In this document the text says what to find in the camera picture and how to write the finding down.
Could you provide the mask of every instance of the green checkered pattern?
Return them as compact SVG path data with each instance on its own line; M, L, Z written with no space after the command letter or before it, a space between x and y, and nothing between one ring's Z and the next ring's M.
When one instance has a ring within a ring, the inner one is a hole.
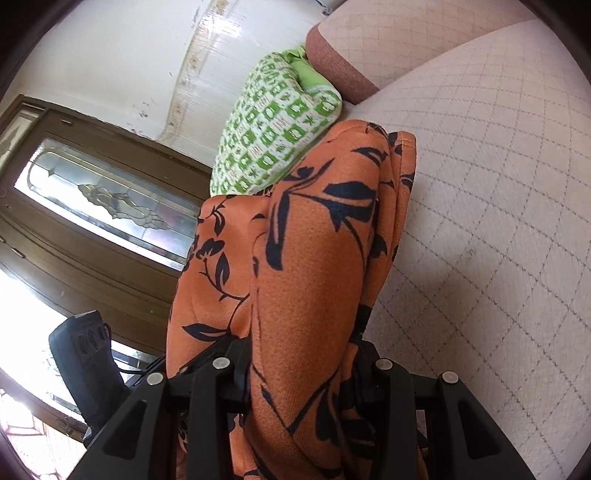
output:
M210 182L212 195L256 193L283 178L335 123L342 100L330 85L303 91L279 53L250 73L222 133Z

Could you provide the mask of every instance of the silver screw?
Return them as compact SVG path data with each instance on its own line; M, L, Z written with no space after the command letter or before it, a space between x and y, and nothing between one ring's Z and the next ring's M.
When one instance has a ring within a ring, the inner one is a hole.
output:
M394 366L394 364L392 363L391 360L389 360L387 358L380 358L380 359L376 360L375 366L379 370L390 370Z
M457 373L450 371L443 372L441 378L445 383L449 384L457 383L457 381L460 380L460 377L457 376Z
M153 374L149 374L148 378L146 378L146 382L148 382L148 385L158 385L162 380L164 380L164 375L160 372L154 372Z
M225 356L221 356L220 358L216 358L213 361L213 367L216 370L223 370L224 368L228 368L230 366L230 359L226 358Z

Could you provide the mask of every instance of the folded orange cloth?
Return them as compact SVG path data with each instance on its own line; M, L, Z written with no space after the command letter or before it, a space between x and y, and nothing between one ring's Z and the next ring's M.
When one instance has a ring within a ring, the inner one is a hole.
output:
M235 475L369 478L375 430L355 410L352 362L398 249L415 159L413 135L345 121L263 194L203 204L167 372L224 335L252 336L252 410L229 418Z

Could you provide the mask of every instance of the quilted upholstery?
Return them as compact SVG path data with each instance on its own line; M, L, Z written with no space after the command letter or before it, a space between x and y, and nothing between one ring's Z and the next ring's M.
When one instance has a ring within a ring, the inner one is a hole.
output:
M591 442L591 86L531 20L349 116L412 131L419 155L368 339L411 371L456 371L537 478L566 478Z
M532 18L519 0L349 0L318 31L381 89L458 45Z

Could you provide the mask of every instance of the brown fabric edge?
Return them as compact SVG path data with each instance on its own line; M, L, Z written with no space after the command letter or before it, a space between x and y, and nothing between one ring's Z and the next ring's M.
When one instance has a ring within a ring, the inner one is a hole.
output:
M306 36L306 54L314 69L333 84L343 100L357 105L379 92L372 82L326 41L318 25Z

